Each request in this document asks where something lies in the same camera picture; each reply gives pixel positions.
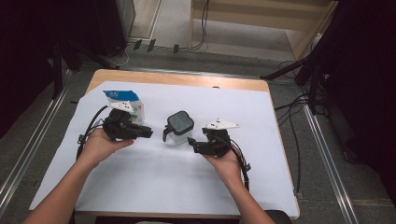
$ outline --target white table surface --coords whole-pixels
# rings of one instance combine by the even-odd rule
[[[103,91],[134,91],[145,106],[144,125],[150,139],[134,144],[102,161],[90,174],[76,205],[77,212],[123,216],[233,216],[238,209],[213,167],[188,143],[174,146],[162,140],[169,116],[185,110],[194,120],[192,137],[206,141],[202,127],[217,118],[236,122],[229,130],[252,169],[250,192],[263,209],[300,214],[282,146],[270,93],[163,84],[107,81],[80,99],[78,108],[41,186],[34,209],[72,166],[78,136],[94,114],[107,104]],[[110,108],[99,119],[108,116]]]

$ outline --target person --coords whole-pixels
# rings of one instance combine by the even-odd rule
[[[96,129],[87,139],[78,160],[58,185],[23,221],[23,224],[68,223],[78,196],[93,168],[117,150],[133,143],[134,140],[111,141],[103,129]],[[230,191],[246,224],[274,223],[245,188],[239,163],[231,150],[220,159],[204,157],[213,165]]]

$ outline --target person's right arm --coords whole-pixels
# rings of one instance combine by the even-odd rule
[[[245,188],[238,160],[230,150],[221,158],[204,156],[215,167],[225,187],[230,191],[246,224],[275,223]]]

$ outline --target table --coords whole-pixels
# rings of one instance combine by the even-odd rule
[[[206,0],[191,0],[190,39],[193,20],[202,18]],[[207,19],[285,29],[296,60],[319,33],[323,33],[337,6],[330,0],[210,0]]]
[[[98,70],[94,74],[31,209],[73,164],[77,138],[106,103],[102,90],[110,89],[135,91],[145,104],[145,125],[154,133],[150,139],[137,139],[132,146],[113,154],[92,171],[78,199],[77,214],[238,218],[237,207],[213,167],[193,153],[187,143],[174,146],[170,141],[162,141],[167,117],[183,109],[194,119],[192,136],[199,141],[205,141],[201,128],[216,116],[240,122],[241,128],[229,130],[229,135],[252,165],[248,172],[250,192],[264,209],[283,210],[291,218],[299,216],[266,82],[114,70]],[[254,111],[241,116],[241,111],[249,107]]]

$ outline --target person's left arm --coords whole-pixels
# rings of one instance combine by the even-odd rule
[[[133,142],[111,141],[103,129],[96,129],[88,138],[78,160],[23,223],[68,223],[78,196],[93,168],[118,149],[128,147]]]

